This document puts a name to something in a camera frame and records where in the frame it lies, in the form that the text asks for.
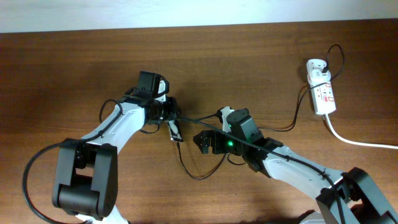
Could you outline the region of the black Galaxy flip phone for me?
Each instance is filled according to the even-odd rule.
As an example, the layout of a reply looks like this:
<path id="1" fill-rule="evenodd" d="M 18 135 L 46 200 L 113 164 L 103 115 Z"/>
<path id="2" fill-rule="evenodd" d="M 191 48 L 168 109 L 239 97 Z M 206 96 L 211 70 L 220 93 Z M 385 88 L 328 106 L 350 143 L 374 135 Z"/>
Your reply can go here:
<path id="1" fill-rule="evenodd" d="M 179 122 L 172 120 L 168 122 L 170 140 L 175 142 L 183 142 L 183 136 L 180 129 Z"/>

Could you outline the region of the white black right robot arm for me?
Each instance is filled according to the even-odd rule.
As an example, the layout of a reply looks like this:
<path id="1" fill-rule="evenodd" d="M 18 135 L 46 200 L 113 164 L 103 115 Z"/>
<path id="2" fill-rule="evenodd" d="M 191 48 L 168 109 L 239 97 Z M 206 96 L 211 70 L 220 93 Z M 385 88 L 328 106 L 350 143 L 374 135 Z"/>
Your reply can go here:
<path id="1" fill-rule="evenodd" d="M 281 180 L 314 199 L 325 223 L 397 223 L 397 212 L 364 170 L 330 169 L 255 134 L 202 131 L 193 138 L 202 153 L 241 156 L 255 172 Z"/>

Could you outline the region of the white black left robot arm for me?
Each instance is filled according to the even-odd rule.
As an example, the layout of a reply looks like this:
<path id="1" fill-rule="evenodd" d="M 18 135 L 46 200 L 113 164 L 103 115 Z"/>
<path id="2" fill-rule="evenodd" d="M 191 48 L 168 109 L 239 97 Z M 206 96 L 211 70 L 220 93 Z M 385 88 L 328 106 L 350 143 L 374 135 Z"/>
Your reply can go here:
<path id="1" fill-rule="evenodd" d="M 117 101 L 114 111 L 81 139 L 60 146 L 52 203 L 90 223 L 127 223 L 115 206 L 118 154 L 147 124 L 174 120 L 180 113 L 173 97 Z"/>

